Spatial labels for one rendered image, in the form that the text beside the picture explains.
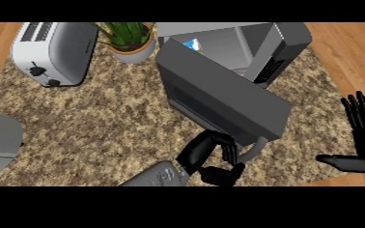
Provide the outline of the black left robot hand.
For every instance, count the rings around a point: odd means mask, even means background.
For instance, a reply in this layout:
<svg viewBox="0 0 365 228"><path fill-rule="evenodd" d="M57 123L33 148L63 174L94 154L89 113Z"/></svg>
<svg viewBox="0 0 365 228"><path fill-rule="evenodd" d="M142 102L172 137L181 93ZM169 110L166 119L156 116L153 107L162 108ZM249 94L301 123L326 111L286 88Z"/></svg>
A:
<svg viewBox="0 0 365 228"><path fill-rule="evenodd" d="M218 145L224 148L224 161L233 165L231 170L216 166L203 166ZM205 183L234 186L246 169L246 164L239 161L237 153L234 138L216 130L206 129L187 144L178 156L178 162L188 175L200 173Z"/></svg>

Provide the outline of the green plant in grey pot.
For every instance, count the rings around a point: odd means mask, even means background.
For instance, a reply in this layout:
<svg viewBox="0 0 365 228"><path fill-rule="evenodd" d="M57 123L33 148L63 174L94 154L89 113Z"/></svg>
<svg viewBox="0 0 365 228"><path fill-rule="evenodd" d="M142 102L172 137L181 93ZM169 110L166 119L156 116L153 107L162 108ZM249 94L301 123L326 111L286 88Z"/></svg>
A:
<svg viewBox="0 0 365 228"><path fill-rule="evenodd" d="M148 59L156 49L154 24L151 22L104 22L91 25L107 37L116 59L126 64L138 64Z"/></svg>

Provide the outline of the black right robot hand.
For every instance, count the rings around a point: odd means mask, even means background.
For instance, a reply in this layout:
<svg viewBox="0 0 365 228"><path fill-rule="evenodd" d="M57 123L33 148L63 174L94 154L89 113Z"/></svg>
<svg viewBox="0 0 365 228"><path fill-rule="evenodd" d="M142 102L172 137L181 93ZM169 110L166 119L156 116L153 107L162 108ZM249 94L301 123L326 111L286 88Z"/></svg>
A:
<svg viewBox="0 0 365 228"><path fill-rule="evenodd" d="M315 159L343 172L365 173L365 94L357 91L357 95L342 98L342 103L352 128L357 155L318 155Z"/></svg>

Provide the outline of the grey microwave body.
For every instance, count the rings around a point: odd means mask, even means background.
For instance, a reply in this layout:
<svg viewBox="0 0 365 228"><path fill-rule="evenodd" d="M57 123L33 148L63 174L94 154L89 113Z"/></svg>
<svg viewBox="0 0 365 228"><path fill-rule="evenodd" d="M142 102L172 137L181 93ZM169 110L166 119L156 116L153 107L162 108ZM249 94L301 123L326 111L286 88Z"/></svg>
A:
<svg viewBox="0 0 365 228"><path fill-rule="evenodd" d="M302 22L159 22L157 37L199 40L202 54L265 89L312 42Z"/></svg>

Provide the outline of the silver toaster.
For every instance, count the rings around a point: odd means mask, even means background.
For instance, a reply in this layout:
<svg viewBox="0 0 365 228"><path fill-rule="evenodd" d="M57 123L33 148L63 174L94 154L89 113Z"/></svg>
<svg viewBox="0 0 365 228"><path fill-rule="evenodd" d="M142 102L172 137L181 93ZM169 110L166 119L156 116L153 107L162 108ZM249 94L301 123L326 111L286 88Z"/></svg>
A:
<svg viewBox="0 0 365 228"><path fill-rule="evenodd" d="M83 83L100 30L89 22L26 22L11 58L20 70L43 87Z"/></svg>

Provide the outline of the white and blue milk carton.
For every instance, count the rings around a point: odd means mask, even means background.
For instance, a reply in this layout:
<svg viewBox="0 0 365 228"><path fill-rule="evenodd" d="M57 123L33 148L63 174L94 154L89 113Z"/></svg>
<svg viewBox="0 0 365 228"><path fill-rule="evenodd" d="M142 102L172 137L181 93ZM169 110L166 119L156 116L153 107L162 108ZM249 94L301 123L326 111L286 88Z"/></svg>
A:
<svg viewBox="0 0 365 228"><path fill-rule="evenodd" d="M202 43L197 39L185 42L184 45L194 51L200 52L203 50Z"/></svg>

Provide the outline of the dark grey microwave door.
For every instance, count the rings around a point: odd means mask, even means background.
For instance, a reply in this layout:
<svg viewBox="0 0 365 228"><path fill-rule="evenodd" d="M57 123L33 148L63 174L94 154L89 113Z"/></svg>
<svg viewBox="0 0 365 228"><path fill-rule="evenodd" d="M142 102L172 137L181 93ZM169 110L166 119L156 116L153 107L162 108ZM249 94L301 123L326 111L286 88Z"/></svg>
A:
<svg viewBox="0 0 365 228"><path fill-rule="evenodd" d="M292 103L193 51L168 40L156 57L171 105L203 127L231 135L239 160L250 161L283 137Z"/></svg>

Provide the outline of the grey rounded appliance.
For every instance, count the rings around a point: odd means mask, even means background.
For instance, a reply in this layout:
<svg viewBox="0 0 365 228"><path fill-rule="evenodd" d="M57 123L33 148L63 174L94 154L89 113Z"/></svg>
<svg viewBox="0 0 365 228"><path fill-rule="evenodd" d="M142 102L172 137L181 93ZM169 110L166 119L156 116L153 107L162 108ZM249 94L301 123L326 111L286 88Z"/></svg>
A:
<svg viewBox="0 0 365 228"><path fill-rule="evenodd" d="M23 143L23 126L20 121L0 114L0 171L18 155Z"/></svg>

